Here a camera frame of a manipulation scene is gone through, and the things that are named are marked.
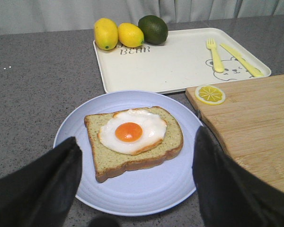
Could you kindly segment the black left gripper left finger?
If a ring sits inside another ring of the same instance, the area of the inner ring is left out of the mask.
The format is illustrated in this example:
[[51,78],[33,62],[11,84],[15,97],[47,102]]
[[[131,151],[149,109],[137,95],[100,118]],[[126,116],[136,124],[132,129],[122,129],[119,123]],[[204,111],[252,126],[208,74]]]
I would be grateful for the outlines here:
[[0,227],[61,227],[77,193],[82,151],[69,137],[0,179]]

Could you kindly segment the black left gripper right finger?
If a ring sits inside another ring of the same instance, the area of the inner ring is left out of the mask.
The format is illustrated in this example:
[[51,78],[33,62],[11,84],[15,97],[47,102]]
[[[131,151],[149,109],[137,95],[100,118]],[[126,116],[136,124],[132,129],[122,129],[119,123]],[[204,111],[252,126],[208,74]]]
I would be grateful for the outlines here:
[[220,151],[205,127],[195,136],[192,174],[207,227],[284,227],[284,193]]

